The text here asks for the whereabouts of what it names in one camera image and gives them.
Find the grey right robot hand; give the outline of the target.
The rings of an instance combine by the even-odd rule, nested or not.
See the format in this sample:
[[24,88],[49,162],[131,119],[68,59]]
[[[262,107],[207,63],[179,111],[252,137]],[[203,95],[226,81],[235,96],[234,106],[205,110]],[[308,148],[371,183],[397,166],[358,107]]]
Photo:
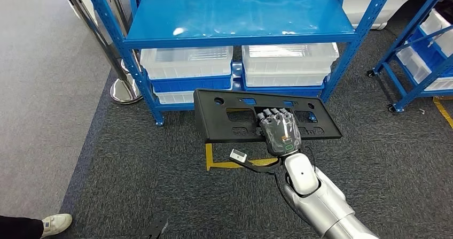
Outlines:
[[301,149],[301,134],[293,113],[274,107],[264,109],[257,118],[272,156],[290,155]]

